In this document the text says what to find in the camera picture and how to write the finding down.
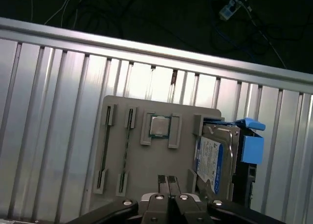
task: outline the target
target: dark background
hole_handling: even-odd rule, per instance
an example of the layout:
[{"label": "dark background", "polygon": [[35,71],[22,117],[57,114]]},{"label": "dark background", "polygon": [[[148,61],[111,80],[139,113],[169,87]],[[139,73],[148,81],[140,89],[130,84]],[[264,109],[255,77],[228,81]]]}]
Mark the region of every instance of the dark background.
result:
[{"label": "dark background", "polygon": [[[44,24],[64,2],[33,0],[32,22]],[[62,21],[66,29],[284,68],[259,34],[261,30],[287,69],[313,73],[313,0],[249,0],[258,28],[243,8],[229,21],[219,20],[218,12],[228,3],[229,0],[70,0],[66,9],[63,7],[47,25],[61,27]],[[31,0],[0,0],[0,17],[30,22]]]}]

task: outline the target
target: hard drive label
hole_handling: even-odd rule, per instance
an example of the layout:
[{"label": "hard drive label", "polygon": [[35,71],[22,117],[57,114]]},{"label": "hard drive label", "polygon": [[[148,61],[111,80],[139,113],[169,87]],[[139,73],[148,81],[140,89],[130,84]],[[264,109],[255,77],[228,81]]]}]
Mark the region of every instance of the hard drive label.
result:
[{"label": "hard drive label", "polygon": [[217,194],[220,187],[223,145],[206,137],[197,142],[197,174],[204,181],[210,181],[212,191]]}]

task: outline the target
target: blue drive bracket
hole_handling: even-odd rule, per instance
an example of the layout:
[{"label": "blue drive bracket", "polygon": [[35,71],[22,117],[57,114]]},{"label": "blue drive bracket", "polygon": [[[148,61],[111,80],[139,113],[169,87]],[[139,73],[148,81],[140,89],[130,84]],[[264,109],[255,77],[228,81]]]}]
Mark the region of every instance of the blue drive bracket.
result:
[{"label": "blue drive bracket", "polygon": [[246,128],[251,130],[265,130],[265,124],[260,123],[259,121],[253,120],[251,118],[244,118],[241,120],[236,120],[234,122],[240,128]]},{"label": "blue drive bracket", "polygon": [[249,164],[261,164],[264,149],[264,138],[256,136],[244,136],[243,153],[241,162]]}]

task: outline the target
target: black cable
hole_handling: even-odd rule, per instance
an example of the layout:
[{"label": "black cable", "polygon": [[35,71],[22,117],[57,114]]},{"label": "black cable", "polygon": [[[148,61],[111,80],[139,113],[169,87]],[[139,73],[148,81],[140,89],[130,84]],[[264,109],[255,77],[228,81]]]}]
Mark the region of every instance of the black cable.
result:
[{"label": "black cable", "polygon": [[128,3],[127,3],[127,5],[124,7],[124,9],[123,9],[123,11],[122,11],[122,13],[121,13],[121,15],[120,15],[120,18],[122,18],[124,15],[125,15],[125,13],[128,11],[128,9],[131,7],[131,5],[134,3],[134,1],[135,0],[129,0],[128,1]]}]

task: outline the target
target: white cable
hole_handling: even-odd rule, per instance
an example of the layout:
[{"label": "white cable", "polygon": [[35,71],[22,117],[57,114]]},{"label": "white cable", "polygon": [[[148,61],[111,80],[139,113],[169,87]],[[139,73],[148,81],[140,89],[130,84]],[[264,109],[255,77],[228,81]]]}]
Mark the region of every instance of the white cable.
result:
[{"label": "white cable", "polygon": [[62,13],[62,17],[61,17],[61,27],[63,25],[63,17],[64,17],[64,13],[65,13],[65,10],[67,9],[67,4],[69,3],[70,0],[68,0],[64,6],[64,9],[63,9],[63,13]]},{"label": "white cable", "polygon": [[77,16],[78,16],[78,9],[76,9],[76,12],[75,12],[75,20],[74,20],[74,24],[73,24],[72,29],[74,29],[76,26]]},{"label": "white cable", "polygon": [[61,7],[60,9],[58,9],[57,12],[55,12],[55,13],[44,23],[44,25],[46,25],[51,19],[53,19],[54,16],[56,16],[56,15],[64,8],[66,2],[67,2],[67,0],[64,1],[62,7]]},{"label": "white cable", "polygon": [[264,35],[264,33],[258,28],[258,25],[255,23],[249,9],[246,7],[245,4],[243,4],[241,1],[239,2],[239,4],[246,10],[246,12],[248,13],[251,22],[253,23],[253,25],[257,28],[257,30],[259,31],[259,33],[264,37],[264,39],[269,43],[269,45],[272,47],[272,49],[274,50],[274,52],[276,53],[277,57],[279,58],[279,60],[281,61],[281,63],[283,64],[284,68],[287,69],[287,66],[285,64],[285,62],[283,61],[283,59],[280,57],[279,53],[277,52],[277,50],[275,49],[275,47],[273,46],[273,44],[270,42],[270,40]]}]

